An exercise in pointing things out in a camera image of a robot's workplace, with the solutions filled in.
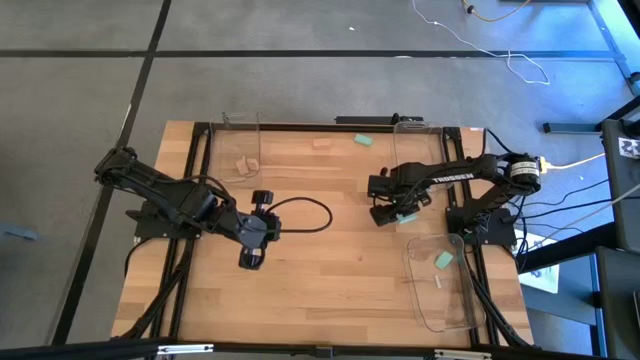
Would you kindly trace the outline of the blue floor tape strip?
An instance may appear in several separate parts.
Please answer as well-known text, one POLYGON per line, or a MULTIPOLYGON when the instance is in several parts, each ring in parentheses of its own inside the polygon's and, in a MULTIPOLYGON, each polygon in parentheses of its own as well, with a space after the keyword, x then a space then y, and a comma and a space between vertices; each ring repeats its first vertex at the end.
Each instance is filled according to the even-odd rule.
POLYGON ((40 238, 40 235, 31 229, 6 223, 0 223, 0 234, 19 237, 29 241, 36 241, 40 238))

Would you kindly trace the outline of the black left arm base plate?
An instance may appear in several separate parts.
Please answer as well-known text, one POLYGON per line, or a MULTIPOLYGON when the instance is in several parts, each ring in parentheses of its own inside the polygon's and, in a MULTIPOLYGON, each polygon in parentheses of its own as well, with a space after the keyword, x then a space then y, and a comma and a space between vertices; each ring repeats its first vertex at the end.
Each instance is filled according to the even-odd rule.
POLYGON ((139 238, 195 239, 201 235, 196 227, 172 223, 149 201, 143 202, 139 210, 127 210, 125 214, 136 223, 134 235, 139 238))

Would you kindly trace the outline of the black cabinet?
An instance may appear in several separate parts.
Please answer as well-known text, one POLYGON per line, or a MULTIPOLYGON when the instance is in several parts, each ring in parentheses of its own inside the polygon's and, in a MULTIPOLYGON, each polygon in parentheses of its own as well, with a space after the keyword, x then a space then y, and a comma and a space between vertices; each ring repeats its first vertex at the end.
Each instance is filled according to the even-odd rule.
POLYGON ((608 356, 640 360, 640 254, 596 250, 608 356))

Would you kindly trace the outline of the blue metal stand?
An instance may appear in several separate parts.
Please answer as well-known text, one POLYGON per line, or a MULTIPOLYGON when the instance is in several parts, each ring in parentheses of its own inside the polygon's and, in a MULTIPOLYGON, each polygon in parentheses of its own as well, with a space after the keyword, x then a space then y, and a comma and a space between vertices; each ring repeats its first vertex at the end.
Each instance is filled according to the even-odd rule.
POLYGON ((639 96, 640 87, 638 87, 636 83, 631 80, 632 72, 626 63, 626 57, 621 53, 617 43, 615 42, 614 37, 611 35, 610 30, 607 27, 604 18, 599 12, 596 1, 589 0, 587 5, 591 12, 591 15, 593 16, 594 21, 597 24, 597 27, 599 28, 602 38, 607 44, 609 51, 612 53, 612 59, 614 60, 618 69, 620 70, 627 87, 629 88, 630 92, 634 96, 639 96))

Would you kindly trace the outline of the black frame beam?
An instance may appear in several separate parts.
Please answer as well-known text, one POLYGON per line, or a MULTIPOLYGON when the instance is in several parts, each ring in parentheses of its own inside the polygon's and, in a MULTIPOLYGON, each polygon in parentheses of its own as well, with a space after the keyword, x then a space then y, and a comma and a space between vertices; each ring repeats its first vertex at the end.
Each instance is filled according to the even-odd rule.
MULTIPOLYGON (((240 343, 178 343, 170 338, 115 339, 109 341, 49 345, 0 350, 0 360, 131 360, 158 356, 160 345, 213 344, 213 352, 207 353, 266 353, 306 355, 317 359, 334 359, 338 356, 398 356, 434 359, 431 347, 379 347, 379 346, 315 346, 240 343)), ((492 354, 493 360, 621 360, 609 357, 587 356, 545 351, 534 347, 514 348, 496 345, 477 345, 466 350, 492 354)))

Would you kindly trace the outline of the silver metal bracket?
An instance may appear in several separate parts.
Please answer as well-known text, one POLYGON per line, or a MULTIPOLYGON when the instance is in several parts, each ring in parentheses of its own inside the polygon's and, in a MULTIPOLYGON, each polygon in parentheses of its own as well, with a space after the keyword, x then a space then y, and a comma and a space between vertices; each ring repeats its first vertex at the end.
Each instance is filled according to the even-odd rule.
POLYGON ((491 353, 453 350, 453 349, 435 349, 435 360, 493 360, 491 353))
POLYGON ((213 352, 215 346, 213 344, 173 344, 160 345, 157 348, 158 356, 180 355, 180 354, 198 354, 213 352))

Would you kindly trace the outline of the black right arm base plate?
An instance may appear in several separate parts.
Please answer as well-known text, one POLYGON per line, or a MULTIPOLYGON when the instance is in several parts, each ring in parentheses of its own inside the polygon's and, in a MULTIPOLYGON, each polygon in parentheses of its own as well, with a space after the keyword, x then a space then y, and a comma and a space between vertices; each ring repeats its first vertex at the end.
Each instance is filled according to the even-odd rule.
POLYGON ((508 209, 481 210, 469 215, 463 208, 452 207, 445 212, 448 231, 458 235, 465 245, 504 245, 516 243, 512 216, 508 209))

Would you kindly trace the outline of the clear plastic bin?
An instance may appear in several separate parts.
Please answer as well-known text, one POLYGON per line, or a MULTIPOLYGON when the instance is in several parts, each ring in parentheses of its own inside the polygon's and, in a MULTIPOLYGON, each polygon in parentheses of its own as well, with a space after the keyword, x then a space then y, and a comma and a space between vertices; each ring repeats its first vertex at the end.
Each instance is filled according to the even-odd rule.
POLYGON ((210 174, 224 185, 251 187, 260 180, 260 170, 240 176, 235 162, 254 158, 261 167, 261 113, 222 112, 211 122, 213 130, 210 174))
POLYGON ((394 126, 394 166, 407 162, 437 165, 446 161, 443 130, 424 121, 400 122, 394 126))
POLYGON ((435 333, 466 331, 484 324, 486 313, 478 299, 465 244, 455 234, 415 237, 405 245, 403 265, 415 318, 435 333), (434 266, 443 251, 454 255, 449 266, 434 266))

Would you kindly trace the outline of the black stand foot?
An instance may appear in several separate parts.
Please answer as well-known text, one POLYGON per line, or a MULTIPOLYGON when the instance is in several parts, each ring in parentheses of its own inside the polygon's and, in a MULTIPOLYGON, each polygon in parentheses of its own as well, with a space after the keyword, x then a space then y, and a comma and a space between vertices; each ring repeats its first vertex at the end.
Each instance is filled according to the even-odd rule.
POLYGON ((544 123, 543 132, 546 134, 597 134, 601 132, 600 123, 544 123))

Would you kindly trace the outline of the black metal beam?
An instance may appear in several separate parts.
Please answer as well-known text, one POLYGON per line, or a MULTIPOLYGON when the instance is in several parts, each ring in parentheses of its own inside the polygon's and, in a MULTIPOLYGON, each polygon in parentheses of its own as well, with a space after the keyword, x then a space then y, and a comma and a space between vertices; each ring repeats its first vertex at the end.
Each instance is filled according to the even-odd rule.
POLYGON ((598 247, 617 247, 617 230, 613 222, 517 255, 518 273, 527 273, 590 255, 598 247))

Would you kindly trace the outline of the black aluminium table frame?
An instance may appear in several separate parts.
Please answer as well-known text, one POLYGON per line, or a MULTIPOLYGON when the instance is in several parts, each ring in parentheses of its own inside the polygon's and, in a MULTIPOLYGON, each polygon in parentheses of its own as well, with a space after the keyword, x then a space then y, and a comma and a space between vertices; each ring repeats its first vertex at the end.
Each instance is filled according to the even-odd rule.
POLYGON ((403 265, 408 240, 444 235, 448 195, 415 221, 379 227, 369 175, 394 161, 393 131, 372 146, 344 126, 280 124, 261 135, 260 186, 275 195, 285 233, 257 271, 218 235, 196 244, 178 337, 182 341, 315 346, 467 348, 465 331, 435 333, 415 318, 403 265), (314 150, 312 141, 331 146, 314 150))

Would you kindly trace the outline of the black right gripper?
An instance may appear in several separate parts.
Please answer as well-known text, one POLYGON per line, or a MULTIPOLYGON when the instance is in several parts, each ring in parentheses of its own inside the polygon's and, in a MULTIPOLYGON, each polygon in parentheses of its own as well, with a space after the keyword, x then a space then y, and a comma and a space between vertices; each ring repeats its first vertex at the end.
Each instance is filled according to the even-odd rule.
POLYGON ((384 226, 420 211, 430 204, 429 185, 423 171, 394 168, 389 176, 371 175, 367 196, 373 199, 370 214, 377 226, 384 226))

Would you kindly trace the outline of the black cart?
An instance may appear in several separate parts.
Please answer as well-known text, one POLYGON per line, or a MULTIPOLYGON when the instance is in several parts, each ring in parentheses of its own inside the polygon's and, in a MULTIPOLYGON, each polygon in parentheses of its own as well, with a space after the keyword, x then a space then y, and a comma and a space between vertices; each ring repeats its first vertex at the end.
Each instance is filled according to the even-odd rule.
POLYGON ((640 140, 640 96, 601 122, 618 247, 640 253, 640 160, 619 155, 618 138, 640 140))

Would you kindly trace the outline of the white paper sheet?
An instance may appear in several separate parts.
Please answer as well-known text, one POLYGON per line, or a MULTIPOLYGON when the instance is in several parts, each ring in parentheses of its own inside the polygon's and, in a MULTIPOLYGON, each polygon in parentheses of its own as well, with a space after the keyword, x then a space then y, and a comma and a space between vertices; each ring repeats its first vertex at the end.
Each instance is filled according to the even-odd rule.
MULTIPOLYGON (((543 236, 528 234, 527 242, 530 250, 537 250, 546 245, 555 243, 553 239, 545 240, 543 236)), ((559 290, 560 266, 550 267, 522 273, 518 276, 521 285, 525 285, 550 294, 557 294, 559 290)))

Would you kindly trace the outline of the black white marker tag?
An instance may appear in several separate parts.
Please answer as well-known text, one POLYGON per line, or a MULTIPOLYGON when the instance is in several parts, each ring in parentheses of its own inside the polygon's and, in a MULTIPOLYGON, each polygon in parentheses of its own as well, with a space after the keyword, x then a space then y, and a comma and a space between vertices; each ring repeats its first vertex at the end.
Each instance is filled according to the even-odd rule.
POLYGON ((619 137, 618 152, 620 156, 640 160, 640 140, 619 137))

